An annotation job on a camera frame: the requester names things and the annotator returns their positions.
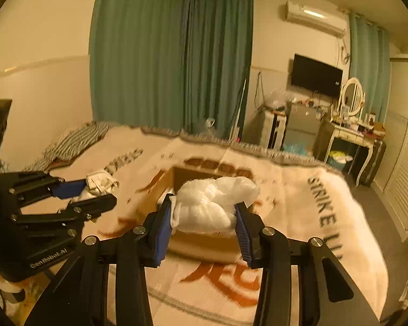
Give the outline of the cream cloth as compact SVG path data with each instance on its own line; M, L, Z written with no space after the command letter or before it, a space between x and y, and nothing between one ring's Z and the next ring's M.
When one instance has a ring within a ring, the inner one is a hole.
M94 171L86 176L85 194L88 197L104 196L119 187L119 182L107 171Z

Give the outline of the white fluffy plush bundle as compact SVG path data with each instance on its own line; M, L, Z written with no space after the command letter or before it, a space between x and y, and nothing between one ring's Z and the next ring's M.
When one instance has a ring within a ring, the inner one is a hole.
M260 188L246 177L190 180L172 197L171 226L183 233L232 236L235 204L251 206Z

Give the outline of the brown cardboard box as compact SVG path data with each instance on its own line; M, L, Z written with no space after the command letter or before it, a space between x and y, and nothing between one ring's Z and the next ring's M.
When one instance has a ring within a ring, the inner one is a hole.
M201 261L234 264L240 259L234 205L250 207L260 188L251 179L222 176L211 171L172 166L148 189L137 204L140 220L158 210L171 193L169 251Z

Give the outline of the striped bed sheet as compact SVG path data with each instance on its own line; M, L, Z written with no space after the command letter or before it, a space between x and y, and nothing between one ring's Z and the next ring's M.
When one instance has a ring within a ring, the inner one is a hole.
M54 163L72 163L83 151L102 140L111 126L107 122L91 121L67 130L23 171L45 171Z

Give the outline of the cream printed bed blanket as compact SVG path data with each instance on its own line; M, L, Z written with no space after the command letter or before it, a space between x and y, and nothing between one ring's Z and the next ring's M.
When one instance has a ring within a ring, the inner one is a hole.
M312 158L119 126L59 174L75 241L26 325L378 325L388 271L344 178Z

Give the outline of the white mop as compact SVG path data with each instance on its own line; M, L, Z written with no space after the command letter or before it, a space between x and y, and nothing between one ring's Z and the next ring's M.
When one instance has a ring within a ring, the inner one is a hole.
M238 137L238 133L239 133L239 118L242 112L242 103L243 103L243 98L245 95L245 89L247 88L247 80L244 80L243 82L243 86L242 86L242 92L240 94L240 98L239 98L239 104L236 108L236 112L235 112L235 116L233 119L233 126L231 128L231 134L230 134L230 139L231 140L236 140Z

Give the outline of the clear water jug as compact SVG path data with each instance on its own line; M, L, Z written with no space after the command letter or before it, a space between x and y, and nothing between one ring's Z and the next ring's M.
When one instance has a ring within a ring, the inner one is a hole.
M215 128L216 120L214 118L207 118L202 127L201 135L217 137L217 128Z

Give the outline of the grey mini fridge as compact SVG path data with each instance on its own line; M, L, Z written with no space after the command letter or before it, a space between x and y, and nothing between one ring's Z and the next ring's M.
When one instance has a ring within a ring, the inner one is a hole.
M290 103L282 149L285 152L311 155L323 112L303 104Z

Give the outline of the white dressing table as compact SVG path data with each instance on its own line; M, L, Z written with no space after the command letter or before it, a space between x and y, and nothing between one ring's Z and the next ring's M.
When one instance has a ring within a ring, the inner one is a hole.
M318 128L315 143L313 145L313 156L316 160L326 163L330 152L339 149L346 154L354 155L349 172L354 168L354 161L360 154L362 148L367 150L366 159L361 166L355 185L361 184L361 177L366 170L374 152L375 138L359 131L337 125L330 120L324 119Z

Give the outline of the dark suitcase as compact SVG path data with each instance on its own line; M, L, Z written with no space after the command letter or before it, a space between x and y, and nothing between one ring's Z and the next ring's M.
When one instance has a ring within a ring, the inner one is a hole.
M360 178L361 185L370 186L373 183L382 159L384 158L385 151L386 143L383 140L375 140L372 156Z

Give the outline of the white sliding wardrobe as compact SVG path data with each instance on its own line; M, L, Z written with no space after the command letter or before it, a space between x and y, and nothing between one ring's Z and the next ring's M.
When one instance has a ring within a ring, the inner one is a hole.
M388 211L401 240L408 242L408 54L391 58L385 128L386 149L372 188Z

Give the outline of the white oval vanity mirror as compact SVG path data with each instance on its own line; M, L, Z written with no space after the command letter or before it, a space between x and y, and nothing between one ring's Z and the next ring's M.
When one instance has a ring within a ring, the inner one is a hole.
M342 116L361 116L366 95L358 78L348 79L340 96L340 114Z

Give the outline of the large green curtain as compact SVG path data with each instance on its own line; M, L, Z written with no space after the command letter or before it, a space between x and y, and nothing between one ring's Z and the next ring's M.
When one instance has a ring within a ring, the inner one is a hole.
M233 126L252 56L254 0L95 0L94 118L217 135Z

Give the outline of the narrow green curtain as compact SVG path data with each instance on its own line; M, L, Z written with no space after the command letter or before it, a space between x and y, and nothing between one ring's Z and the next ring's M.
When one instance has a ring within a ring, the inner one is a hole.
M360 81L365 93L364 113L385 120L390 91L390 34L363 15L349 13L351 64L349 76Z

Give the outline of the black wall television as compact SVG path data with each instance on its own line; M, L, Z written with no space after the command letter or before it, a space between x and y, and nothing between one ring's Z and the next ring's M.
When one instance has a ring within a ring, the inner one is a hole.
M342 69L309 57L294 55L291 85L336 99L341 93L342 79Z

